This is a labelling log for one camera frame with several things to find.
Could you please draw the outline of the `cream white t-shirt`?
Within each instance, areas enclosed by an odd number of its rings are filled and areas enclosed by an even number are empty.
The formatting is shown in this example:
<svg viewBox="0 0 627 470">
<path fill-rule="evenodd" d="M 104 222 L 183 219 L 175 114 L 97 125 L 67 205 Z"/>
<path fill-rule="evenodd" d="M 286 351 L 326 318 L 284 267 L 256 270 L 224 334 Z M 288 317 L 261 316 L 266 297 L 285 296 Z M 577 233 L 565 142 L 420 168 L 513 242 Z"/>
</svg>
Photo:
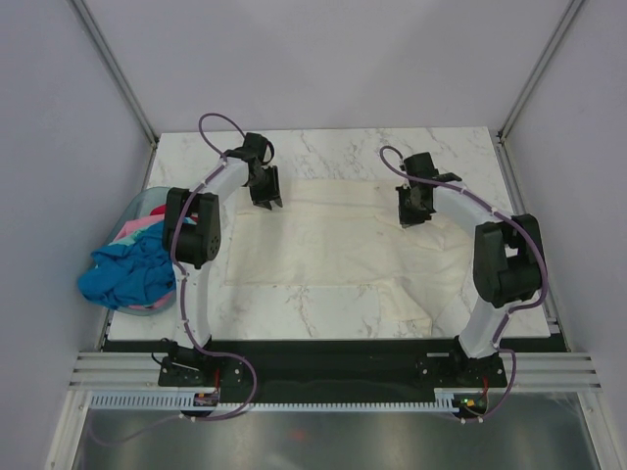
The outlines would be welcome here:
<svg viewBox="0 0 627 470">
<path fill-rule="evenodd" d="M 477 294 L 472 243 L 445 215 L 402 227 L 390 181 L 296 179 L 282 207 L 236 204 L 225 282 L 232 286 L 373 288 L 383 319 L 452 337 Z"/>
</svg>

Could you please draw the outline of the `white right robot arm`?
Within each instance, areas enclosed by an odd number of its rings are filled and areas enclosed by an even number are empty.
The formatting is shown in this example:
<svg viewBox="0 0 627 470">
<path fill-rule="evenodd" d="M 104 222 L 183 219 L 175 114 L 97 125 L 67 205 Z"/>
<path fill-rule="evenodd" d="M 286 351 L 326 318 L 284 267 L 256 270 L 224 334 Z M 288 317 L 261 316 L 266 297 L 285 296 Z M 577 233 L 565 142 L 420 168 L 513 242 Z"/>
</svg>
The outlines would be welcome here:
<svg viewBox="0 0 627 470">
<path fill-rule="evenodd" d="M 451 378 L 471 385 L 484 373 L 483 358 L 497 352 L 511 314 L 533 297 L 544 298 L 547 268 L 539 222 L 531 214 L 500 211 L 469 191 L 461 178 L 441 173 L 428 153 L 402 159 L 407 182 L 396 188 L 399 220 L 407 228 L 436 214 L 472 238 L 471 274 L 478 300 L 449 360 Z"/>
</svg>

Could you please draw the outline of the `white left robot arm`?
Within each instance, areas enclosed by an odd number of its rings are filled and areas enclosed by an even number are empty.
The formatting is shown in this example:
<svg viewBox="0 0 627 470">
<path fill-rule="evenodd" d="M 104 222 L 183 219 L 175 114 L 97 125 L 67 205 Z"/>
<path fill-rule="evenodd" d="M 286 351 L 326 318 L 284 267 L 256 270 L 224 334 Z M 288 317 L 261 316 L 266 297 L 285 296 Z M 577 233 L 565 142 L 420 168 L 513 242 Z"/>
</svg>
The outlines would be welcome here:
<svg viewBox="0 0 627 470">
<path fill-rule="evenodd" d="M 216 166 L 192 188 L 172 187 L 168 191 L 163 246 L 176 271 L 181 330 L 195 349 L 205 349 L 212 333 L 204 312 L 190 315 L 188 289 L 197 277 L 210 271 L 219 253 L 221 204 L 245 187 L 254 206 L 281 208 L 278 168 L 271 164 L 273 157 L 273 144 L 261 134 L 249 132 L 241 146 L 221 153 Z"/>
</svg>

